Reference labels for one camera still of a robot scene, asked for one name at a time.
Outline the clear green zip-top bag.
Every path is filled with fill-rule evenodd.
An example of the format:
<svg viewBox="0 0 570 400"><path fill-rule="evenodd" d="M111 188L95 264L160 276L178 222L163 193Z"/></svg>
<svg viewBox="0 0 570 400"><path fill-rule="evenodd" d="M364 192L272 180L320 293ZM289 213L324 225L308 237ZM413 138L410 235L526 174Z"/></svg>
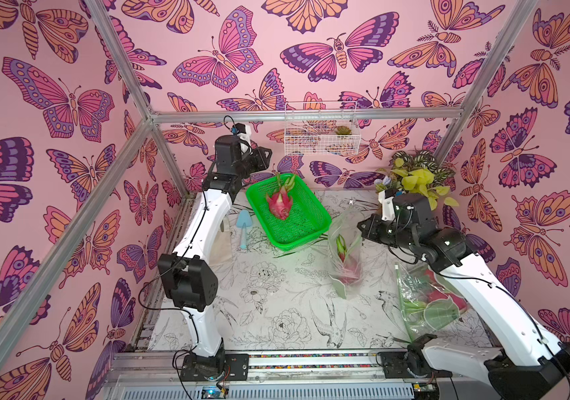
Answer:
<svg viewBox="0 0 570 400"><path fill-rule="evenodd" d="M363 220L363 213L356 201L350 199L328 230L328 274L339 298L352 297L363 280L363 268L360 263L360 251L363 237L358 223Z"/></svg>

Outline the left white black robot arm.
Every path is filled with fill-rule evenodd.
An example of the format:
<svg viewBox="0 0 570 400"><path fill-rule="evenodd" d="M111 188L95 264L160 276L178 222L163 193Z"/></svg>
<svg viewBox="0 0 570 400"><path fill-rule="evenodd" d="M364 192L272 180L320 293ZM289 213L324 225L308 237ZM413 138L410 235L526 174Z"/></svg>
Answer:
<svg viewBox="0 0 570 400"><path fill-rule="evenodd" d="M251 145L251 133L223 135L215 143L215 160L206 173L201 201L189 228L176 248L163 254L157 266L172 310L186 319L191 349L186 352L186 372L210 381L224 378L229 370L225 346L210 307L216 299L218 278L209 262L217 233L231 210L243 182L271 163L269 148Z"/></svg>

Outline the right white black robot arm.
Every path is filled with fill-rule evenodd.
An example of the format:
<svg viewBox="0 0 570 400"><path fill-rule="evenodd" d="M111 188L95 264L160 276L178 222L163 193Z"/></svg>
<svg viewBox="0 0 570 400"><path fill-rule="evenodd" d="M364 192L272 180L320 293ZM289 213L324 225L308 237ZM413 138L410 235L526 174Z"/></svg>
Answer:
<svg viewBox="0 0 570 400"><path fill-rule="evenodd" d="M502 399L541 399L570 380L570 342L560 341L527 312L464 233L438 226L426 197L387 190L378 200L382 212L358 224L363 238L426 263L473 307L500 344L458 346L425 334L407 347L412 374L463 375L491 386Z"/></svg>

